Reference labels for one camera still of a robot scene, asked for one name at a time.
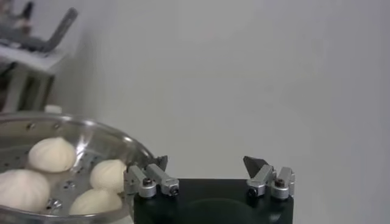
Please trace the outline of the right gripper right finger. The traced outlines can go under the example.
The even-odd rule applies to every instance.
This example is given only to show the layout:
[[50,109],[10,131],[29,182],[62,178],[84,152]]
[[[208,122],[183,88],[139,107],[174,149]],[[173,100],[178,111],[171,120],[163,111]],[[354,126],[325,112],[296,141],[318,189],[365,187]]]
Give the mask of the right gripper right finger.
[[262,197],[267,189],[270,190],[271,197],[277,200],[287,200],[294,196],[295,173],[292,168],[282,167],[277,173],[264,159],[245,156],[243,162],[250,176],[246,180],[248,196]]

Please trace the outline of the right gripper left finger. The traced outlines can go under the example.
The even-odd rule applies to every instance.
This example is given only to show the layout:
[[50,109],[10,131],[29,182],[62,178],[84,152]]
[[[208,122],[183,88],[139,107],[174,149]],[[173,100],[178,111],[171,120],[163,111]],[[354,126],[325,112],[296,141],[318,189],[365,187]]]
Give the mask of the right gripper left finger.
[[165,170],[168,156],[155,158],[152,163],[142,167],[127,166],[124,171],[124,190],[127,195],[152,198],[158,189],[163,195],[175,197],[179,193],[179,180],[169,176]]

